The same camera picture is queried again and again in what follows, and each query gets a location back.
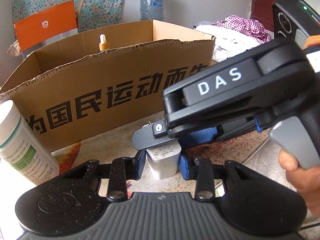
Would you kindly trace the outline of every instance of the cardboard box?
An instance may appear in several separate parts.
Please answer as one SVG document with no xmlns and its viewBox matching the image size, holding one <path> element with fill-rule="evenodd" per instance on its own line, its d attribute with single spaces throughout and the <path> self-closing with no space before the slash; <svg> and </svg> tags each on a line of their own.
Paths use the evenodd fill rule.
<svg viewBox="0 0 320 240">
<path fill-rule="evenodd" d="M 110 50 L 99 53 L 105 34 Z M 163 109 L 161 92 L 212 60 L 214 37 L 160 21 L 80 33 L 34 51 L 0 90 L 48 150 Z"/>
<path fill-rule="evenodd" d="M 78 33 L 73 0 L 37 12 L 14 25 L 25 58 L 32 51 Z"/>
</svg>

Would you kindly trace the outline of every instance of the screw head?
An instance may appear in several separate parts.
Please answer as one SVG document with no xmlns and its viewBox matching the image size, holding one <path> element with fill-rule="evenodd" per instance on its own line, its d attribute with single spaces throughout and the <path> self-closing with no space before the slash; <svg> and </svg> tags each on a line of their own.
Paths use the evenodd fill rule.
<svg viewBox="0 0 320 240">
<path fill-rule="evenodd" d="M 124 192 L 122 191 L 112 191 L 110 194 L 109 194 L 109 197 L 112 198 L 112 199 L 121 199 L 121 198 L 124 198 L 125 194 Z"/>
<path fill-rule="evenodd" d="M 197 193 L 200 199 L 210 199 L 213 197 L 213 193 L 207 190 L 203 190 Z"/>
<path fill-rule="evenodd" d="M 162 124 L 158 123 L 158 124 L 156 125 L 156 131 L 157 131 L 157 132 L 161 132 L 161 131 L 162 131 Z"/>
</svg>

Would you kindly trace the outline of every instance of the green label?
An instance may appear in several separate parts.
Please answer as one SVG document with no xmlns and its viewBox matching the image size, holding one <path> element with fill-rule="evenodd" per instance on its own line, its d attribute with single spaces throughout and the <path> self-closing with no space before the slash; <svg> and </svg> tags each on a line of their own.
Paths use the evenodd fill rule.
<svg viewBox="0 0 320 240">
<path fill-rule="evenodd" d="M 36 152 L 36 149 L 34 149 L 32 145 L 30 145 L 29 149 L 27 150 L 26 154 L 21 158 L 21 160 L 19 160 L 15 164 L 12 164 L 11 166 L 15 168 L 17 171 L 24 169 L 32 161 Z"/>
</svg>

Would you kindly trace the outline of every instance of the camera lens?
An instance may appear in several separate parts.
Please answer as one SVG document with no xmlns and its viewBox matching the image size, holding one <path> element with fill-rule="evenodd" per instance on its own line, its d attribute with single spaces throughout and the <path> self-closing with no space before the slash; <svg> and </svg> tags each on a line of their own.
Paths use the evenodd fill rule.
<svg viewBox="0 0 320 240">
<path fill-rule="evenodd" d="M 278 31 L 278 37 L 287 37 L 282 31 Z"/>
<path fill-rule="evenodd" d="M 288 17 L 284 13 L 281 12 L 278 14 L 278 19 L 279 19 L 279 22 L 280 22 L 282 28 L 287 33 L 290 34 L 292 32 L 292 28 L 291 28 L 291 23 L 290 23 Z"/>
</svg>

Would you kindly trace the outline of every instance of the white supplement bottle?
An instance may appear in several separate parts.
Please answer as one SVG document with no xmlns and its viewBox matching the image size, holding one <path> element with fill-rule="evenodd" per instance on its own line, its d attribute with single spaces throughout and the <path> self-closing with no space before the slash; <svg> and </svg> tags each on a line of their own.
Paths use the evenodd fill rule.
<svg viewBox="0 0 320 240">
<path fill-rule="evenodd" d="M 59 175 L 58 161 L 44 149 L 12 100 L 0 104 L 0 157 L 35 185 Z"/>
</svg>

